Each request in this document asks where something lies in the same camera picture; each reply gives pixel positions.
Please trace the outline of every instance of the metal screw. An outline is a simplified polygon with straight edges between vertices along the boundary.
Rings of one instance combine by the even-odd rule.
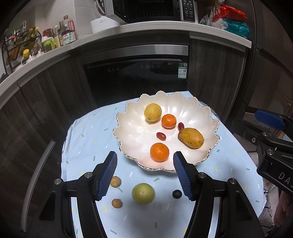
[[[202,179],[204,179],[207,175],[204,172],[199,172],[198,176]]]
[[[267,149],[267,153],[268,153],[269,155],[273,155],[273,154],[274,154],[274,151],[273,151],[272,149]]]
[[[89,179],[91,176],[93,176],[93,173],[92,172],[87,172],[84,174],[84,176]]]
[[[236,184],[236,183],[237,183],[237,180],[236,180],[235,178],[230,178],[230,179],[229,179],[229,182],[230,182],[231,184]]]
[[[62,182],[62,180],[60,178],[55,179],[54,183],[56,185],[60,184]]]

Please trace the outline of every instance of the orange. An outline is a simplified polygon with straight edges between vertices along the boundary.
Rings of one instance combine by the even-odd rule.
[[[150,149],[151,158],[157,162],[163,162],[168,159],[169,149],[163,143],[155,143]]]
[[[173,128],[176,126],[176,117],[172,114],[166,114],[162,117],[162,126],[168,129]]]

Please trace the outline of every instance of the yellow bottle cap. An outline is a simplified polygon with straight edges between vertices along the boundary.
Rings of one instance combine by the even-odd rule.
[[[28,49],[23,51],[23,57],[26,58],[28,57],[28,54],[30,53],[30,51]]]

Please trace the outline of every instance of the green lime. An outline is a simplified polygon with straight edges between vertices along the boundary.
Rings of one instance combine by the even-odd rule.
[[[155,191],[153,187],[147,183],[139,183],[132,189],[132,198],[139,204],[148,204],[153,201]]]

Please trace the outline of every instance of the microwave control panel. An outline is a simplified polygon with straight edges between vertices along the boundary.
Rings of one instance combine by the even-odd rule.
[[[183,21],[195,22],[193,0],[182,0]]]

